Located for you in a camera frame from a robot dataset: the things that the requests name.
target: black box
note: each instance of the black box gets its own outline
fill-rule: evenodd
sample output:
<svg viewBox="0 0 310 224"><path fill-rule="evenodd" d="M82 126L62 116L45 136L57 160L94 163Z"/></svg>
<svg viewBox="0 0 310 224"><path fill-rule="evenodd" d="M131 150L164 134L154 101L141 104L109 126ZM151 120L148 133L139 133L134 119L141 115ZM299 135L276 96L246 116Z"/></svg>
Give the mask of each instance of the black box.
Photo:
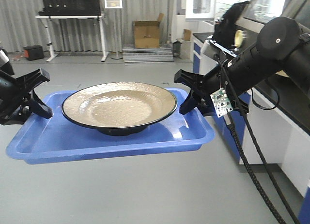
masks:
<svg viewBox="0 0 310 224"><path fill-rule="evenodd" d="M100 0L43 0L43 16L98 16Z"/></svg>
<svg viewBox="0 0 310 224"><path fill-rule="evenodd" d="M38 60L44 58L43 48L40 45L24 47L24 56L28 60Z"/></svg>

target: gray curtain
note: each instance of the gray curtain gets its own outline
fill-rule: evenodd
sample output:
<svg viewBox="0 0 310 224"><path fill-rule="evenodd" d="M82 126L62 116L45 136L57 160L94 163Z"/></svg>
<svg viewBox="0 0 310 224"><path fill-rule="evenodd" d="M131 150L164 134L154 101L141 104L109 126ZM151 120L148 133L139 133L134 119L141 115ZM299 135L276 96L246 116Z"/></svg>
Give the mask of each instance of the gray curtain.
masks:
<svg viewBox="0 0 310 224"><path fill-rule="evenodd" d="M123 9L105 9L106 50L122 49L133 44L133 21L156 20L159 13L165 17L160 24L161 43L171 32L173 0L123 0ZM0 0L0 41L9 52L23 51L24 46L42 45L47 50L47 39L42 22L35 18L43 9L42 0ZM117 45L114 41L113 13L116 14ZM90 20L51 20L49 29L56 51L102 51L99 23Z"/></svg>

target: black countertop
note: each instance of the black countertop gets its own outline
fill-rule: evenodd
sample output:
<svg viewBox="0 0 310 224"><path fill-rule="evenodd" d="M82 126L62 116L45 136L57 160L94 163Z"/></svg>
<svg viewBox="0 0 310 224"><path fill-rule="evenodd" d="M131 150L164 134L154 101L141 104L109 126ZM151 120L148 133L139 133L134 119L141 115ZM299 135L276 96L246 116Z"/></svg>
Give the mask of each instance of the black countertop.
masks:
<svg viewBox="0 0 310 224"><path fill-rule="evenodd" d="M193 35L204 43L211 34L194 33ZM310 99L290 78L273 75L269 78L269 81L277 88L280 94L279 110L310 135ZM265 82L257 84L255 88L273 104L276 103L276 93Z"/></svg>

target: black cable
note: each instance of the black cable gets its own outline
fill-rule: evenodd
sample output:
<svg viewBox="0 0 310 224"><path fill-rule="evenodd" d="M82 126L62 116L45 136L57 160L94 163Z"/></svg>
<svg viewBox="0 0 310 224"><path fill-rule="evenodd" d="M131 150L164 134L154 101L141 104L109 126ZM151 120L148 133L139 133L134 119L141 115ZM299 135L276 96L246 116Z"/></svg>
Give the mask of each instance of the black cable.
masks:
<svg viewBox="0 0 310 224"><path fill-rule="evenodd" d="M277 102L276 102L276 104L274 105L274 107L272 107L272 108L267 108L267 107L264 107L264 106L258 104L258 103L255 101L255 99L254 99L254 92L253 92L253 89L251 89L251 93L252 93L252 95L251 95L251 97L252 97L252 102L253 102L253 104L254 104L256 107L258 107L259 109L263 109L263 110L272 110L272 109L275 109L275 108L278 107L278 105L279 105L279 103L280 103L280 94L279 94L278 90L277 90L272 84L270 84L268 78L265 80L265 83L266 83L274 92L276 92L276 94L277 94L277 98L278 98L278 99L277 99Z"/></svg>
<svg viewBox="0 0 310 224"><path fill-rule="evenodd" d="M244 163L244 166L249 174L249 176L251 177L257 191L259 192L259 194L261 195L261 197L263 198L264 202L266 203L266 205L268 206L269 210L271 211L271 213L274 215L274 217L276 218L277 222L280 224L286 224L286 222L284 221L284 219L281 217L281 215L279 214L279 212L277 211L277 209L274 207L274 205L272 204L272 202L270 201L268 195L266 194L266 192L264 191L264 189L262 188L261 184L259 183L259 181L257 180L252 167L250 166L250 164L248 163L248 160L242 150L242 146L238 137L238 134L235 130L235 125L233 122L233 119L231 117L231 115L228 113L227 115L224 115L224 120L226 123L226 126L228 128L228 130L230 131L234 142L237 146L240 158L242 159L242 162Z"/></svg>
<svg viewBox="0 0 310 224"><path fill-rule="evenodd" d="M241 103L240 103L240 101L239 101L239 99L238 99L238 96L237 96L237 94L236 94L236 92L235 92L235 90L234 90L234 87L233 87L231 81L230 81L229 78L228 78L228 75L227 75L227 73L226 73L225 67L223 66L223 64L222 64L219 60L218 60L218 63L220 64L220 66L221 66L221 68L222 68L222 71L223 71L223 73L225 74L225 77L226 77L226 80L227 80L227 82L228 82L228 85L229 85L229 87L230 87L230 89L231 89L231 91L232 91L232 94L233 94L233 96L234 96L236 102L237 102L237 105L239 106L241 116L243 117L243 119L244 119L244 121L245 121L245 123L246 123L246 126L247 126L247 128L248 128L249 134L250 134L250 136L251 136L251 138L252 138L252 141L253 141L253 143L254 143L254 146L255 146L255 148L256 148L258 154L259 154L260 159L262 160L263 166L264 166L264 168L265 168L265 170L266 170L268 176L270 177L273 186L275 187L275 189L276 189L276 191L277 191L277 193L278 193L278 195L279 195L279 197L280 197L282 203L284 204L286 210L288 211L288 213L289 213L290 217L292 218L292 220L294 221L294 223L295 223L295 224L300 224L299 220L297 219L297 217L295 216L294 212L292 211L292 208L291 208L290 205L288 204L288 202L287 202L286 198L284 197L284 195L283 195L283 193L282 193L282 191L281 191L281 189L280 189L280 187L279 187L277 181L275 180L275 178L274 178L274 176L273 176L271 170L269 169L269 167L268 167L268 165L267 165L267 161L266 161L266 159L265 159L265 157L264 157L264 155L263 155L263 153L262 153L262 151L261 151L261 149L260 149L260 147L259 147L259 145L258 145L258 143L257 143L257 140L256 140L256 138L255 138L255 136L254 136L253 130L252 130L252 128L251 128L251 126L250 126L250 123L249 123L249 121L248 121L248 119L247 119L247 117L246 117L246 114L245 114L245 112L244 112L244 110L243 110L243 108L242 108L242 105L241 105Z"/></svg>

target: plastic tray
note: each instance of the plastic tray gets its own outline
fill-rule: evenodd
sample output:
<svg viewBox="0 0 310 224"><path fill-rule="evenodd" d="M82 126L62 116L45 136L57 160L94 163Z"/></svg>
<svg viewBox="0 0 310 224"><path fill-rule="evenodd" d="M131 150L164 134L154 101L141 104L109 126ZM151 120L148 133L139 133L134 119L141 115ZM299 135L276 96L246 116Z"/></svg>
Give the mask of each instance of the plastic tray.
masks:
<svg viewBox="0 0 310 224"><path fill-rule="evenodd" d="M50 119L32 114L6 149L8 156L28 164L45 164L131 155L198 150L215 133L198 109L179 114L187 97L184 90L167 88L177 98L176 111L165 120L127 136L110 136L75 125L61 111L63 101L75 91L59 91L44 102L53 109Z"/></svg>

